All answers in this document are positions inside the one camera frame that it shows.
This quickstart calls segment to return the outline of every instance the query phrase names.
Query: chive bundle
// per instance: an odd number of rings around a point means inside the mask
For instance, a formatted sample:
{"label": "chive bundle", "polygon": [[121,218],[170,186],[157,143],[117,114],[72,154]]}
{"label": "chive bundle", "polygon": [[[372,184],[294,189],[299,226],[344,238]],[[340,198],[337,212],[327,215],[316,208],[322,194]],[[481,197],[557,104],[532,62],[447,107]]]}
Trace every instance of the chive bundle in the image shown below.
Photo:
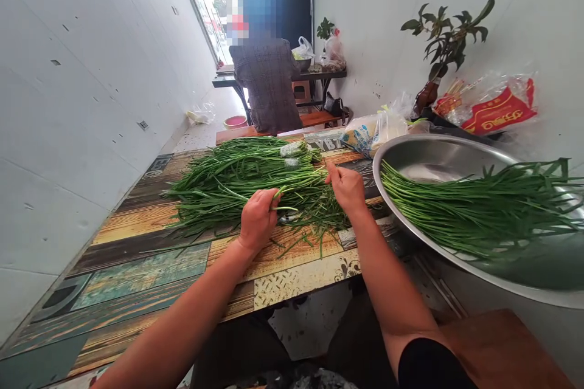
{"label": "chive bundle", "polygon": [[582,178],[568,177],[568,159],[526,162],[478,179],[429,184],[412,181],[382,163],[383,187],[399,211],[441,246],[480,259],[520,252],[537,238],[584,230],[570,216],[583,205]]}
{"label": "chive bundle", "polygon": [[322,251],[324,233],[343,228],[346,216],[331,186],[324,183],[327,172],[313,165],[320,160],[320,152],[304,141],[252,137],[222,143],[194,158],[182,179],[163,193],[181,201],[173,216],[178,222],[169,226],[193,240],[225,225],[231,227],[224,234],[229,235],[240,225],[251,195],[259,189],[279,188],[280,223],[312,226]]}

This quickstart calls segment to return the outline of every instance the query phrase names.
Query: colorful patterned tabletop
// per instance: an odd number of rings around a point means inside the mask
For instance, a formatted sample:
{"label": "colorful patterned tabletop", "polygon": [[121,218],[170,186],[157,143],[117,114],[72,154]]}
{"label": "colorful patterned tabletop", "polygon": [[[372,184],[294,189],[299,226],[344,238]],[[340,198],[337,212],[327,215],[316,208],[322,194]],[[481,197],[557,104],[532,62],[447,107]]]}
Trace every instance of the colorful patterned tabletop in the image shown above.
{"label": "colorful patterned tabletop", "polygon": [[[358,170],[366,184],[384,235],[396,252],[398,235],[371,172],[371,161],[344,148],[342,129],[306,134],[326,161]],[[302,135],[287,137],[290,141]],[[202,151],[160,155],[58,289],[20,332],[0,361],[0,387],[34,389],[94,371],[119,357],[223,253],[235,237],[162,253],[153,249],[186,243],[170,236],[166,225],[175,202],[160,197],[167,182],[177,181],[191,158]],[[304,230],[310,235],[310,228]],[[213,234],[203,235],[208,240]],[[297,238],[290,227],[277,227],[273,239],[285,248]],[[223,320],[278,304],[360,273],[355,235],[325,235],[319,245],[266,247],[236,287]]]}

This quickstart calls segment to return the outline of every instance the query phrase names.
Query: white wall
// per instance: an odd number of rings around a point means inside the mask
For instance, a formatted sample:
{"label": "white wall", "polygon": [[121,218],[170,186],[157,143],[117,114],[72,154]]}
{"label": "white wall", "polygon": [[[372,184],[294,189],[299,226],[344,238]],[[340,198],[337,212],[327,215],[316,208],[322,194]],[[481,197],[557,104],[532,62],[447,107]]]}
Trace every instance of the white wall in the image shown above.
{"label": "white wall", "polygon": [[0,344],[214,70],[189,0],[0,0]]}
{"label": "white wall", "polygon": [[[401,25],[415,18],[426,2],[431,4],[432,12],[447,5],[448,12],[467,9],[476,16],[486,1],[314,0],[315,27],[323,16],[333,21],[341,29],[347,58],[349,75],[344,81],[333,80],[331,90],[356,115],[375,112],[402,91],[418,93],[429,72],[429,62],[423,61],[427,43],[420,36],[400,32]],[[467,60],[458,73],[460,77],[473,78],[489,69],[516,72],[534,60],[539,70],[536,85],[542,121],[529,128],[529,137],[537,140],[532,156],[572,157],[573,168],[584,163],[582,22],[583,0],[496,0],[495,8],[484,21],[490,30],[487,42],[467,47]],[[322,50],[322,42],[317,43],[316,50],[317,53]],[[453,77],[449,73],[443,82],[448,84]],[[579,368],[584,362],[582,312],[505,294],[489,284],[479,287],[480,280],[470,281],[467,277],[460,274],[450,278],[455,292],[466,286],[461,297],[463,303],[465,297],[473,294],[475,301],[479,301],[477,296],[486,296],[488,291],[488,308],[513,308],[576,386],[584,387],[584,374]]]}

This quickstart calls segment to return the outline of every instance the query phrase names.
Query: person's left hand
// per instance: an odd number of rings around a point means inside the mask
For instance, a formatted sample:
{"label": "person's left hand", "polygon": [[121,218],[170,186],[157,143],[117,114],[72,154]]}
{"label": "person's left hand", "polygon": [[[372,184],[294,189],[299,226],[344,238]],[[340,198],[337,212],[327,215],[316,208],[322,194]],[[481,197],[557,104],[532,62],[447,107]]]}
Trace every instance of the person's left hand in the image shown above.
{"label": "person's left hand", "polygon": [[258,190],[255,192],[242,211],[242,232],[239,236],[239,243],[253,250],[260,252],[269,241],[278,215],[273,207],[278,206],[280,198],[273,199],[278,192],[277,188],[270,190]]}

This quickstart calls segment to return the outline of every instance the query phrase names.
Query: hand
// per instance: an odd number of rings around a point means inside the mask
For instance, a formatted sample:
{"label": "hand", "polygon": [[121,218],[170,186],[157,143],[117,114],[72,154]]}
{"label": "hand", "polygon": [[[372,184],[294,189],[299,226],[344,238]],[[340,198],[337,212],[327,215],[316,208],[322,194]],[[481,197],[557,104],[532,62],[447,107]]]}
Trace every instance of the hand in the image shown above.
{"label": "hand", "polygon": [[331,162],[327,162],[328,176],[326,184],[333,184],[336,201],[347,213],[349,219],[355,213],[367,211],[365,203],[365,187],[363,178],[355,170],[344,167],[336,167]]}
{"label": "hand", "polygon": [[238,240],[244,248],[258,253],[269,241],[278,222],[278,214],[272,210],[280,201],[279,197],[273,199],[277,192],[277,188],[258,190],[243,207],[242,232]]}

